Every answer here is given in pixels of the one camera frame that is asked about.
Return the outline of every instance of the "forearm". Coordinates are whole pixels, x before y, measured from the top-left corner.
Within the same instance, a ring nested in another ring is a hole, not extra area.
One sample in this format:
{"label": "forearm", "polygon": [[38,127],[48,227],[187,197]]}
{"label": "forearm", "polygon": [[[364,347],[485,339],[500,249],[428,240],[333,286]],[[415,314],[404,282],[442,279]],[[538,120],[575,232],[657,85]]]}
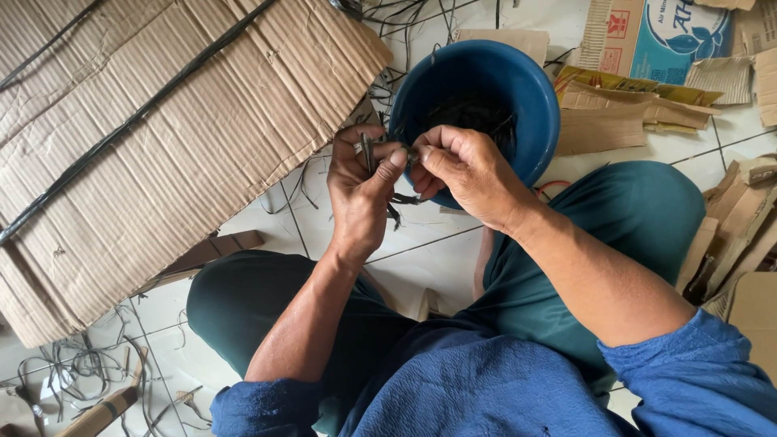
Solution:
{"label": "forearm", "polygon": [[359,268],[327,250],[256,349],[245,381],[320,380]]}
{"label": "forearm", "polygon": [[545,205],[516,215],[507,229],[545,272],[570,312],[608,346],[668,334],[695,314],[657,274]]}

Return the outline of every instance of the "left hand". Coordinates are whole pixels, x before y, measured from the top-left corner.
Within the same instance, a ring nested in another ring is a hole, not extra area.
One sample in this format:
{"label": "left hand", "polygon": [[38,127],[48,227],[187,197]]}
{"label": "left hand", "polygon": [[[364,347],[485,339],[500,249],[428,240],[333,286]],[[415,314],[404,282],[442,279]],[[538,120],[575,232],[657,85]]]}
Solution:
{"label": "left hand", "polygon": [[357,155],[354,144],[359,142],[362,132],[369,138],[378,138],[384,131],[380,126],[357,124],[338,132],[333,142],[326,184],[335,230],[328,251],[355,268],[361,268],[383,243],[386,207],[394,195],[394,183],[407,166],[407,151],[400,143],[376,143],[375,160],[382,162],[375,175],[369,177],[364,154]]}

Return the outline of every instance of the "hand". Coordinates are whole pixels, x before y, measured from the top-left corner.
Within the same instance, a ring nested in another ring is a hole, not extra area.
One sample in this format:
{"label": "hand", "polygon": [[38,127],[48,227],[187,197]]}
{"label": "hand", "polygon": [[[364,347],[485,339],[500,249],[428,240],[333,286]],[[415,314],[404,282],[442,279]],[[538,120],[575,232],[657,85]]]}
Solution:
{"label": "hand", "polygon": [[332,199],[335,231],[329,249],[359,268],[383,243],[386,206],[394,195],[394,183],[407,166],[407,151],[398,142],[375,144],[375,160],[383,162],[369,177],[364,153],[354,144],[364,132],[369,138],[383,135],[384,128],[358,124],[334,138],[332,163],[326,184]]}
{"label": "hand", "polygon": [[418,137],[413,148],[419,154],[410,170],[415,192],[430,198],[448,186],[458,204],[491,229],[504,232],[508,220],[541,204],[486,134],[442,125]]}

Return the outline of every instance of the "blue shirt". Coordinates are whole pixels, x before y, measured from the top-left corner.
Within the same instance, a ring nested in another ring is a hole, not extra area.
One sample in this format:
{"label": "blue shirt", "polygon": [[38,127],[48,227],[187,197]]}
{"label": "blue shirt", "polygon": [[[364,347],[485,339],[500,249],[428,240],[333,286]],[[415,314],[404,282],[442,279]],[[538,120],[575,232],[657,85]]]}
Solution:
{"label": "blue shirt", "polygon": [[[414,327],[364,388],[340,435],[777,436],[777,390],[750,341],[699,310],[671,334],[599,344],[643,400],[639,430],[601,406],[564,357],[458,320]],[[315,435],[319,383],[237,383],[211,405],[217,435]]]}

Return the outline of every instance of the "blue plastic bowl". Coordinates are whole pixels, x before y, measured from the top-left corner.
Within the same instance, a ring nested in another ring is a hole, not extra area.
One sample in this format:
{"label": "blue plastic bowl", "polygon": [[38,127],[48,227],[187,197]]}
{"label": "blue plastic bowl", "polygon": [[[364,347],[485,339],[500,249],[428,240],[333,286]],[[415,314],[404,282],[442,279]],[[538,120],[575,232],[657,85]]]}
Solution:
{"label": "blue plastic bowl", "polygon": [[[398,140],[413,144],[424,120],[440,103],[456,94],[483,93],[517,113],[516,150],[510,166],[530,187],[545,172],[559,139],[559,102],[545,72],[529,56],[507,44],[467,40],[425,57],[399,87],[388,131],[404,121]],[[409,170],[405,178],[410,181]],[[432,201],[462,209],[446,188]]]}

